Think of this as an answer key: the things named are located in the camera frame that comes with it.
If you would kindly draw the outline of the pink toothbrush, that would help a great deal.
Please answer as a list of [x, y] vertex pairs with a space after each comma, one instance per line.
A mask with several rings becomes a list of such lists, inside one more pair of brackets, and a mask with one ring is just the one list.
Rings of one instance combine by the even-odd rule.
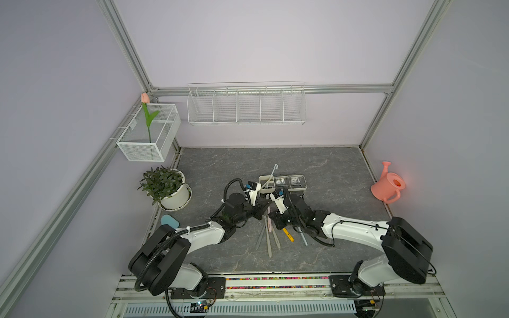
[[269, 233], [273, 231], [272, 221], [270, 220], [270, 206], [267, 208], [266, 211], [266, 221], [267, 221], [267, 229]]

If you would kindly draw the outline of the beige toothbrush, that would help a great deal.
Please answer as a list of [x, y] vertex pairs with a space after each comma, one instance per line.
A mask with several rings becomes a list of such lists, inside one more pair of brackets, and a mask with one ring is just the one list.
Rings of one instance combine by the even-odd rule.
[[274, 229], [273, 229], [273, 230], [271, 231], [271, 233], [273, 234], [274, 242], [275, 242], [275, 244], [276, 244], [276, 246], [277, 246], [277, 249], [279, 249], [279, 250], [280, 250], [280, 249], [281, 249], [281, 244], [280, 244], [280, 240], [279, 240], [279, 238], [278, 238], [278, 236], [277, 236], [277, 232], [276, 232], [276, 230], [274, 230]]

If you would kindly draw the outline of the light blue toothbrush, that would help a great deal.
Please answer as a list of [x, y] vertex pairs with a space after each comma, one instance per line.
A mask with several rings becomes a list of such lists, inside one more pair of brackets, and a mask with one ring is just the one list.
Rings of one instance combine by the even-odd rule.
[[276, 182], [274, 173], [278, 170], [279, 165], [275, 164], [273, 167], [273, 170], [271, 174], [268, 176], [268, 178], [262, 183], [261, 189], [275, 189], [276, 188]]

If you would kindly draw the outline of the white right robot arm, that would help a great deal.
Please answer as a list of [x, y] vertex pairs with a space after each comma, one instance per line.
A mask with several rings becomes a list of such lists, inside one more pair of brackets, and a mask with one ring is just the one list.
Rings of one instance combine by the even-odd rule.
[[315, 242], [334, 247], [336, 241], [350, 241], [379, 250], [382, 254], [356, 263], [345, 282], [334, 282], [334, 296], [359, 298], [385, 282], [401, 278], [425, 284], [432, 266], [432, 244], [401, 217], [390, 221], [365, 221], [313, 210], [303, 197], [283, 190], [271, 193], [277, 210], [269, 213], [277, 229], [292, 226]]

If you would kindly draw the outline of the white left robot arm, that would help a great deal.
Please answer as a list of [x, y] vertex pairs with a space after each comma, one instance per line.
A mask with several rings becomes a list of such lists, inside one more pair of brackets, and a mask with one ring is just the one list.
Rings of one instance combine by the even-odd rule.
[[128, 269], [137, 278], [134, 289], [160, 295], [183, 289], [193, 297], [206, 295], [208, 274], [186, 257], [207, 246], [219, 245], [251, 218], [261, 220], [271, 201], [233, 193], [201, 225], [174, 229], [161, 225], [131, 259]]

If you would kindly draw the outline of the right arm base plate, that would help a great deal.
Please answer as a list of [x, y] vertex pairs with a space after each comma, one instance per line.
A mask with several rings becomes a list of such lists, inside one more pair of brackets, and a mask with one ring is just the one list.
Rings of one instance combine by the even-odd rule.
[[350, 275], [336, 274], [329, 276], [332, 295], [336, 298], [352, 298], [357, 299], [364, 296], [386, 295], [384, 287], [381, 284], [370, 287], [359, 279], [350, 281]]

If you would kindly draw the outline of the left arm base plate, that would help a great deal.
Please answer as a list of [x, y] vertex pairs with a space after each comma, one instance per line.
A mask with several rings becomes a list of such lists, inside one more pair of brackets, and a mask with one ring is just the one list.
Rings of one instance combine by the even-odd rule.
[[203, 278], [193, 289], [175, 288], [171, 299], [223, 299], [226, 291], [226, 278], [222, 276]]

